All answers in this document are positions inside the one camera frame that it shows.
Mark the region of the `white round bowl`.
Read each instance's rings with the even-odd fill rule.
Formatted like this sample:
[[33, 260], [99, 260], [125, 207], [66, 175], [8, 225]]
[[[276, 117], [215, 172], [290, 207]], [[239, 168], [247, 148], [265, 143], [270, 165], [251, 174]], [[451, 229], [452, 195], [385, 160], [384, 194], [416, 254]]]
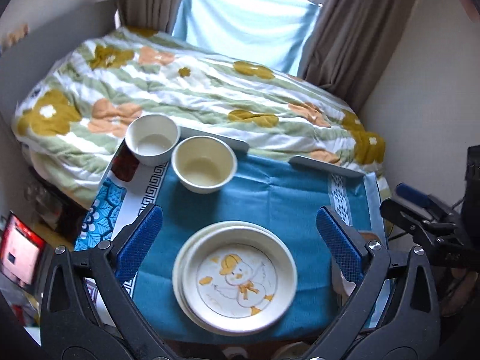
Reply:
[[171, 118], [152, 114], [134, 120], [128, 126], [124, 140], [141, 164], [154, 167], [170, 160], [180, 137], [181, 129]]

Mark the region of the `cream round bowl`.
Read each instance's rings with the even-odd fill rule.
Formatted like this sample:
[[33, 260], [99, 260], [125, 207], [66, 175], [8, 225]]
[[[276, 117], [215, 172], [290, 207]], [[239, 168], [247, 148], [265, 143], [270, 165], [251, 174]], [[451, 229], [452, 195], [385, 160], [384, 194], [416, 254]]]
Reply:
[[176, 145], [171, 165], [186, 189], [195, 194], [213, 194], [233, 180], [238, 160], [224, 141], [192, 136]]

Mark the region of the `yellow duck plate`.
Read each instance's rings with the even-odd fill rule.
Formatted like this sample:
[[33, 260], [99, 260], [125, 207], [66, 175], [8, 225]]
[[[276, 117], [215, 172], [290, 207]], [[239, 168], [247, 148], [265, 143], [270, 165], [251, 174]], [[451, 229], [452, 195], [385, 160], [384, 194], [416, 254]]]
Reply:
[[183, 258], [185, 257], [186, 252], [188, 251], [189, 247], [183, 245], [179, 250], [173, 270], [172, 270], [172, 284], [173, 284], [173, 291], [176, 296], [176, 300], [179, 303], [180, 308], [185, 312], [188, 317], [192, 317], [194, 314], [192, 313], [191, 308], [189, 307], [188, 303], [185, 300], [185, 295], [182, 289], [182, 265], [183, 265]]

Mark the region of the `red screen phone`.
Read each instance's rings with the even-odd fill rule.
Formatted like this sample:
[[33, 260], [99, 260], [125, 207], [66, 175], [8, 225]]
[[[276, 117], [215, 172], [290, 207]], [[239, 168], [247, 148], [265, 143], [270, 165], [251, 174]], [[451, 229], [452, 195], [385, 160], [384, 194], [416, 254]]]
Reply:
[[38, 282], [38, 269], [47, 243], [10, 212], [1, 238], [1, 273], [29, 293]]

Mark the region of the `blue patterned tablecloth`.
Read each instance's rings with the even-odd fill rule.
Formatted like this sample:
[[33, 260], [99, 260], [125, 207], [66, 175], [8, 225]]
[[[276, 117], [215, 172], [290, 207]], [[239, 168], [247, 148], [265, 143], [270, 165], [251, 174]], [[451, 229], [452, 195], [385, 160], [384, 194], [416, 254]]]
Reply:
[[293, 255], [298, 287], [292, 306], [268, 330], [243, 337], [245, 344], [314, 336], [337, 315], [330, 254], [317, 232], [319, 208], [331, 206], [345, 223], [360, 231], [378, 236], [385, 233], [374, 174], [347, 178], [240, 154], [233, 180], [218, 192], [201, 195], [187, 190], [171, 166], [143, 166], [124, 151], [100, 186], [75, 248], [86, 250], [112, 239], [151, 203], [161, 207], [163, 226], [126, 289], [157, 333], [173, 341], [230, 342], [227, 336], [210, 333], [192, 322], [174, 296], [174, 260], [196, 231], [221, 221], [246, 221], [275, 233]]

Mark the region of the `right brown curtain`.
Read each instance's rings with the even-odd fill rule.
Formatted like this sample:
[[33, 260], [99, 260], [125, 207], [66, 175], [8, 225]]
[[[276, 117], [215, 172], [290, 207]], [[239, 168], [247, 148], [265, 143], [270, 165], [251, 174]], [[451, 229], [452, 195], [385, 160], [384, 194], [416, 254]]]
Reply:
[[391, 60], [416, 0], [326, 0], [299, 66], [307, 82], [360, 111]]

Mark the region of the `floral green white duvet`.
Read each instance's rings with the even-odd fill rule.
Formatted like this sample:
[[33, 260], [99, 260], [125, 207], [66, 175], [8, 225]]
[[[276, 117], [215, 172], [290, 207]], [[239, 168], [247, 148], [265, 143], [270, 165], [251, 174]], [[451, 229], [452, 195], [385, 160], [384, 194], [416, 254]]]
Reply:
[[303, 155], [374, 173], [382, 196], [390, 193], [384, 139], [342, 99], [143, 28], [83, 41], [21, 96], [10, 121], [37, 172], [88, 207], [128, 125], [150, 114], [244, 141], [257, 156]]

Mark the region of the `grey bed headboard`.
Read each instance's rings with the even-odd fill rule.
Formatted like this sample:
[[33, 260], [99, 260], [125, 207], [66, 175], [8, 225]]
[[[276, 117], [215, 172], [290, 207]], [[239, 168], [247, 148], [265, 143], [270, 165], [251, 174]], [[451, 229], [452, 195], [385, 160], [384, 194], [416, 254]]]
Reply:
[[1, 56], [1, 117], [8, 125], [17, 102], [26, 98], [57, 60], [85, 40], [102, 37], [116, 28], [113, 0], [71, 10], [44, 24]]

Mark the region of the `light blue window cloth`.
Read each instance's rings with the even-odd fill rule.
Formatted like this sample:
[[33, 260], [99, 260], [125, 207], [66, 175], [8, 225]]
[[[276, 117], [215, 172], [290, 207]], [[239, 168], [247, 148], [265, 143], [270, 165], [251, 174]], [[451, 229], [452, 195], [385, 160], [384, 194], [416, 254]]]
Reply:
[[320, 12], [308, 0], [182, 0], [172, 35], [295, 76]]

